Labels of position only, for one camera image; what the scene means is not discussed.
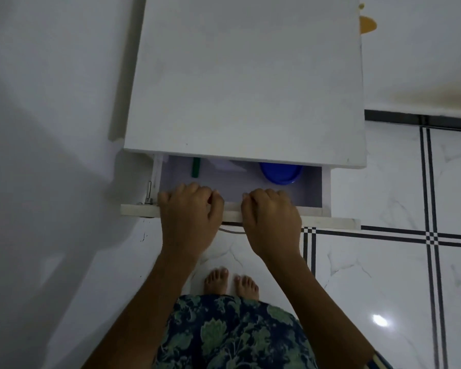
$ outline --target green object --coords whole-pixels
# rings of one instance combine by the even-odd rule
[[[193,166],[191,166],[191,177],[197,179],[200,175],[200,161],[201,158],[193,158]]]

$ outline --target forearm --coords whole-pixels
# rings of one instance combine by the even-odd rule
[[[374,348],[316,281],[299,254],[265,263],[294,307],[320,368],[362,368],[372,359]]]
[[[195,264],[191,257],[161,252],[147,280],[83,369],[150,367],[166,321]]]

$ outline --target open drawer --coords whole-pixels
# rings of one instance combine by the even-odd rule
[[[315,228],[360,229],[360,220],[331,217],[331,168],[304,166],[301,176],[292,184],[275,185],[268,181],[258,162],[229,161],[202,158],[198,178],[193,179],[193,158],[176,155],[153,155],[152,177],[145,202],[122,204],[121,214],[136,217],[160,217],[157,206],[159,191],[170,191],[180,183],[193,181],[201,186],[219,190],[226,201],[224,223],[242,223],[240,202],[242,194],[257,188],[286,191],[297,206],[302,225]]]

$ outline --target blue plastic container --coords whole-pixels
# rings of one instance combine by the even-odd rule
[[[295,164],[259,163],[264,176],[274,184],[289,185],[299,178],[303,166]]]

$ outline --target person's left hand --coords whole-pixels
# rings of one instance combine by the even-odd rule
[[[162,251],[178,251],[196,261],[210,246],[222,224],[224,199],[218,191],[192,182],[188,186],[179,185],[171,193],[160,192],[158,204]]]

